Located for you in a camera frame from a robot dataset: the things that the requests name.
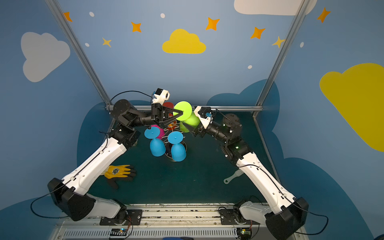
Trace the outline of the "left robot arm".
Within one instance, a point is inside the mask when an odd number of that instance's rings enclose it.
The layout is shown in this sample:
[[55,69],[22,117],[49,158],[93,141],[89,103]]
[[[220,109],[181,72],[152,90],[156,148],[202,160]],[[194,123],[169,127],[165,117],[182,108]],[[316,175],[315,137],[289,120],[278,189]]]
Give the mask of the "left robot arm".
[[101,174],[108,172],[112,162],[137,142],[140,132],[136,127],[147,127],[145,136],[151,140],[151,153],[160,157],[166,152],[164,142],[158,138],[160,129],[166,128],[177,118],[189,117],[191,110],[176,110],[153,103],[151,111],[145,113],[137,110],[129,101],[119,100],[111,114],[118,124],[107,134],[104,143],[70,174],[61,180],[53,178],[48,183],[55,205],[73,221],[88,217],[117,218],[122,221],[123,205],[89,195],[90,187]]

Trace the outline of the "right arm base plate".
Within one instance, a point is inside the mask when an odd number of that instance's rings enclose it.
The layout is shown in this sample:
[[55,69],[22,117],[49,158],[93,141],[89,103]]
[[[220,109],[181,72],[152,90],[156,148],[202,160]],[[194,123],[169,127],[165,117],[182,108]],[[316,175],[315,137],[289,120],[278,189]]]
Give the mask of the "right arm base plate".
[[251,225],[258,222],[246,220],[239,210],[219,208],[220,220],[222,225]]

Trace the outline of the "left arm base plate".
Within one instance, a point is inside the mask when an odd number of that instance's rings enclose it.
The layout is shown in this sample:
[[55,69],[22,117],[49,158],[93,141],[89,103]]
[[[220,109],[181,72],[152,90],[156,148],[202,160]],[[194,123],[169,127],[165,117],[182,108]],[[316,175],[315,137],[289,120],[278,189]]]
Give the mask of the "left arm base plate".
[[102,217],[100,226],[138,226],[141,223],[143,211],[121,209],[114,218]]

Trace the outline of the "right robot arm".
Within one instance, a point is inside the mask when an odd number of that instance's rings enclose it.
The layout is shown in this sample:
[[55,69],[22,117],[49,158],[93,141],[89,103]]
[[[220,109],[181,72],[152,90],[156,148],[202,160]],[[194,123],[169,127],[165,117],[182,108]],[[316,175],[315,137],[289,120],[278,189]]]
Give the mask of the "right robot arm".
[[241,201],[234,205],[238,224],[253,221],[265,225],[277,240],[287,240],[306,222],[309,204],[286,190],[258,159],[255,151],[242,139],[242,124],[234,114],[223,116],[221,124],[213,118],[199,119],[197,126],[183,122],[194,136],[210,135],[223,143],[225,157],[238,167],[256,186],[268,205]]

